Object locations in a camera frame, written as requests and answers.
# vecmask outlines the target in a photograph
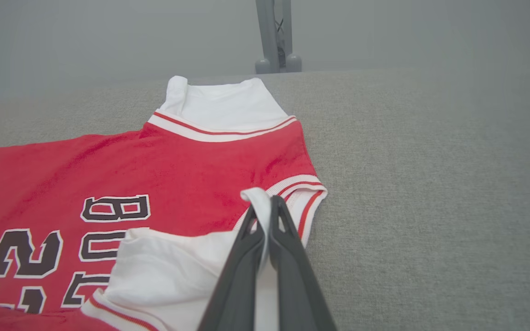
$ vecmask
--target gray textured surface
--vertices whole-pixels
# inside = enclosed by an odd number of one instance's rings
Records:
[[[530,330],[530,73],[262,79],[330,190],[307,251],[339,329]],[[0,102],[0,146],[138,130],[166,83]]]

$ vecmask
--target jersey armhole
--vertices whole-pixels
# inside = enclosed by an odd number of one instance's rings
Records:
[[[288,205],[296,230],[305,247],[310,237],[316,209],[328,195],[326,187],[322,185],[316,176],[297,175],[274,184],[266,192],[269,196],[279,195],[286,200],[286,205]],[[246,213],[245,211],[236,222],[234,230],[240,229]]]

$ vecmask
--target red stripe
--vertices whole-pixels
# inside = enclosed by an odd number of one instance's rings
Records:
[[[162,119],[165,119],[165,120],[168,120],[170,122],[174,122],[175,124],[178,124],[180,126],[185,126],[186,128],[188,129],[191,129],[191,130],[194,130],[196,132],[199,132],[199,133],[203,133],[203,134],[211,134],[211,135],[221,135],[221,134],[238,134],[238,135],[246,135],[246,134],[254,134],[254,133],[259,133],[259,132],[264,132],[264,131],[269,131],[269,130],[273,130],[274,128],[278,128],[279,126],[282,126],[283,124],[286,124],[287,122],[289,121],[292,121],[294,119],[296,119],[295,117],[290,117],[289,119],[281,122],[280,124],[277,124],[276,126],[272,127],[272,128],[268,128],[268,129],[263,129],[263,130],[256,130],[256,131],[251,131],[251,132],[210,132],[210,131],[204,131],[202,129],[198,129],[196,128],[195,126],[190,126],[189,124],[187,123],[183,123],[181,121],[178,121],[176,119],[171,119],[171,117],[168,117],[168,116],[165,116],[161,113],[157,113],[155,112],[154,113],[156,116],[162,118]]]
[[[297,182],[297,183],[293,183],[290,186],[286,186],[286,188],[284,188],[283,190],[279,191],[279,193],[277,193],[277,195],[282,195],[282,193],[284,193],[285,191],[288,191],[289,188],[294,187],[296,185],[300,185],[300,184],[309,184],[309,185],[316,185],[316,186],[322,185],[321,183],[317,183],[317,182]]]
[[[156,327],[154,327],[149,322],[145,322],[145,321],[143,321],[141,319],[133,318],[133,317],[128,316],[126,314],[118,313],[118,312],[112,310],[111,308],[108,308],[108,307],[104,306],[103,304],[100,304],[93,297],[90,297],[89,300],[90,300],[91,304],[97,309],[105,310],[106,312],[109,312],[110,314],[114,314],[114,315],[118,316],[121,319],[125,319],[128,322],[132,322],[132,323],[135,323],[137,325],[140,325],[141,327],[144,327],[145,329],[147,329],[149,331],[159,331],[159,329],[156,329]]]
[[[319,197],[321,194],[322,194],[323,191],[318,191],[316,192],[314,195],[312,195],[312,197],[310,198],[310,200],[308,201],[307,204],[305,204],[305,208],[304,208],[304,211],[302,212],[302,216],[300,218],[300,227],[298,228],[298,235],[300,235],[300,238],[302,237],[302,235],[304,234],[304,227],[305,227],[305,219],[307,218],[308,216],[308,211],[310,210],[310,207],[312,206],[312,204],[314,203],[314,200],[316,200],[317,197]]]

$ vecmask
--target clothing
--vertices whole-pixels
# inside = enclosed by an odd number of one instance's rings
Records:
[[[122,247],[131,241],[141,249],[165,237],[198,242],[194,253],[222,262],[248,207],[238,194],[249,187],[286,197],[307,242],[326,189],[300,123],[256,78],[188,86],[174,77],[140,131],[0,148],[0,306],[35,314],[80,308],[114,283],[116,257],[127,259]],[[219,248],[203,251],[212,241]],[[173,254],[162,257],[172,262]]]

